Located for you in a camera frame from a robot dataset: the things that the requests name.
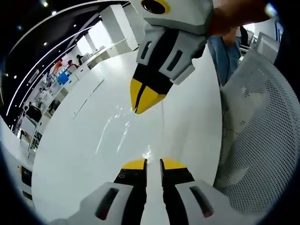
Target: white desk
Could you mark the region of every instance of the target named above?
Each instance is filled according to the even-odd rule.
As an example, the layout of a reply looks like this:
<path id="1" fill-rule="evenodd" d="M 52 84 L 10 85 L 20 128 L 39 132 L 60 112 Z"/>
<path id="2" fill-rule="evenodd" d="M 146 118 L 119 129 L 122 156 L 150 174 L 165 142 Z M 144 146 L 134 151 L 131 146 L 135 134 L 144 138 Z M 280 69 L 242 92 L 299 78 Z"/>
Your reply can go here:
<path id="1" fill-rule="evenodd" d="M 160 158 L 179 159 L 195 179 L 213 184 L 222 112 L 208 49 L 194 61 L 196 71 L 191 76 L 173 86 L 163 103 L 141 115 L 131 111 L 129 89 L 136 54 L 100 62 L 74 86 L 50 120 L 32 176 L 34 205 L 46 220 L 68 218 L 85 196 L 113 181 L 126 162 L 142 157 L 148 158 L 143 225 L 168 224 Z"/>

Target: blue jeans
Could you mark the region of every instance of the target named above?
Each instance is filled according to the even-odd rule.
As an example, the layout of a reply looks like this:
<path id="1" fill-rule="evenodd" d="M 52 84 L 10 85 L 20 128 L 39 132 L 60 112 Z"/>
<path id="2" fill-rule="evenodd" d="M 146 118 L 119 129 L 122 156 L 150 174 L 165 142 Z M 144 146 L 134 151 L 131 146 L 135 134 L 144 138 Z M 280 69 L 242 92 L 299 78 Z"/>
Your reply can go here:
<path id="1" fill-rule="evenodd" d="M 219 82 L 224 86 L 238 67 L 240 58 L 240 37 L 233 46 L 226 46 L 222 37 L 210 37 L 207 41 L 212 60 L 215 64 Z"/>

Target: black ceiling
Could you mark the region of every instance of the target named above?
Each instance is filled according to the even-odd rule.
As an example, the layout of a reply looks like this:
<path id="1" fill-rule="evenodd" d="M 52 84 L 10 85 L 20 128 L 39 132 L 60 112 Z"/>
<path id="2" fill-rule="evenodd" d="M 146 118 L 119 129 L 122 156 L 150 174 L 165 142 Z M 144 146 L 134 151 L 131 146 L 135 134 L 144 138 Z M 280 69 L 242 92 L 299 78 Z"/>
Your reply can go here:
<path id="1" fill-rule="evenodd" d="M 14 123 L 14 119 L 16 119 L 21 113 L 21 109 L 19 107 L 15 107 L 15 105 L 19 106 L 25 93 L 28 91 L 30 86 L 26 86 L 26 83 L 35 72 L 35 69 L 30 73 L 23 85 L 20 87 L 11 105 L 9 114 L 6 116 L 11 99 L 13 98 L 13 95 L 21 81 L 30 69 L 37 63 L 37 61 L 39 61 L 41 57 L 43 57 L 58 43 L 78 32 L 92 16 L 101 12 L 107 6 L 111 4 L 124 5 L 127 3 L 127 1 L 98 1 L 96 3 L 91 3 L 88 0 L 47 0 L 47 2 L 49 3 L 49 7 L 44 7 L 40 0 L 10 0 L 5 1 L 7 5 L 4 7 L 1 6 L 1 11 L 5 12 L 1 15 L 1 17 L 3 17 L 1 20 L 7 21 L 7 24 L 1 32 L 4 35 L 1 35 L 0 37 L 0 53 L 5 59 L 4 61 L 1 60 L 1 63 L 5 65 L 2 68 L 5 68 L 5 73 L 7 73 L 8 76 L 2 76 L 2 95 L 4 105 L 0 108 L 0 114 L 8 125 L 12 125 Z M 46 20 L 26 35 L 25 38 L 22 39 L 22 41 L 13 49 L 13 51 L 9 53 L 16 42 L 27 31 L 43 19 L 51 16 L 52 11 L 59 12 L 71 6 L 87 2 L 90 4 L 56 14 L 54 17 Z M 96 24 L 99 20 L 100 18 L 96 17 L 88 25 L 88 27 Z M 87 32 L 88 31 L 82 32 L 77 40 L 79 40 L 80 37 L 85 35 Z M 42 65 L 49 65 L 49 63 L 60 55 L 59 50 L 61 50 L 61 52 L 66 50 L 70 41 L 61 44 L 58 48 L 53 50 L 36 66 L 36 68 L 41 72 L 43 70 Z"/>

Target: glossy table surface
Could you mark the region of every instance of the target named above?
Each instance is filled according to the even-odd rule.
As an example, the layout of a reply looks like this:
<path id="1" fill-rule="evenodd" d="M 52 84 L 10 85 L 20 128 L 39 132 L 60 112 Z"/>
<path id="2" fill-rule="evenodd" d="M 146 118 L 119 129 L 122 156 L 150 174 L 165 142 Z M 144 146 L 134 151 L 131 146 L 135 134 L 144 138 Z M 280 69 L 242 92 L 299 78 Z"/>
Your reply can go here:
<path id="1" fill-rule="evenodd" d="M 208 48 L 196 70 L 145 113 L 131 109 L 137 52 L 100 62 L 74 85 L 46 127 L 32 175 L 32 195 L 47 221 L 68 218 L 80 201 L 114 181 L 128 161 L 148 159 L 142 224 L 168 224 L 159 159 L 186 164 L 195 180 L 213 184 L 221 148 L 222 112 Z"/>

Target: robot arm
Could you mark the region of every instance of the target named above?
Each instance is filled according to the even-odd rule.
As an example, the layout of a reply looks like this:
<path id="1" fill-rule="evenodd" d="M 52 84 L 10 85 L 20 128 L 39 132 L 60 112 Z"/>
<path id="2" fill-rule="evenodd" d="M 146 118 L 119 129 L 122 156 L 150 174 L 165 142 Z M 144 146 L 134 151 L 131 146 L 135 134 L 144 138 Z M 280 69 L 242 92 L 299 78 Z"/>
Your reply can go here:
<path id="1" fill-rule="evenodd" d="M 132 108 L 141 114 L 164 99 L 173 84 L 183 82 L 194 70 L 206 44 L 206 30 L 213 12 L 211 0 L 131 0 L 145 21 L 138 66 L 130 85 Z"/>

